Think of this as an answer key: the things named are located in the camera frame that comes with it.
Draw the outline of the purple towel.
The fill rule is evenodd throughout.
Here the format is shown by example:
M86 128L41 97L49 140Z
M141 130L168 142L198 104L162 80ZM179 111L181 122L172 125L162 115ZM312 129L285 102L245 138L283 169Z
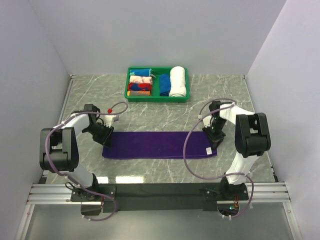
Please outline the purple towel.
M111 147L104 147L102 157L112 160L182 159L187 131L114 132ZM191 133L185 151L187 159L203 159L218 155L202 131Z

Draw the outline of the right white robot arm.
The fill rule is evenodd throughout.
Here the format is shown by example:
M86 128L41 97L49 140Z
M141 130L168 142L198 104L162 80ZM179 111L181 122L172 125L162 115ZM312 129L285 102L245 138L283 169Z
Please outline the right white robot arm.
M230 200L240 191L256 160L271 148L268 120L265 113L248 111L234 101L221 102L220 98L209 104L209 110L211 116L202 120L202 130L213 149L217 149L226 136L223 132L226 122L235 126L236 155L220 181L220 195Z

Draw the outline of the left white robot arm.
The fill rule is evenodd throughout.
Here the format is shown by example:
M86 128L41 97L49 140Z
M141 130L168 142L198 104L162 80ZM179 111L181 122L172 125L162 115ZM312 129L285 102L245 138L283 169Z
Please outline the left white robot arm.
M77 136L89 133L94 142L111 146L114 127L118 116L108 110L101 117L100 109L93 104L85 104L83 110L74 111L70 117L52 128L40 131L39 165L44 171L59 172L75 184L76 194L83 194L89 201L100 197L101 189L97 177L80 164Z

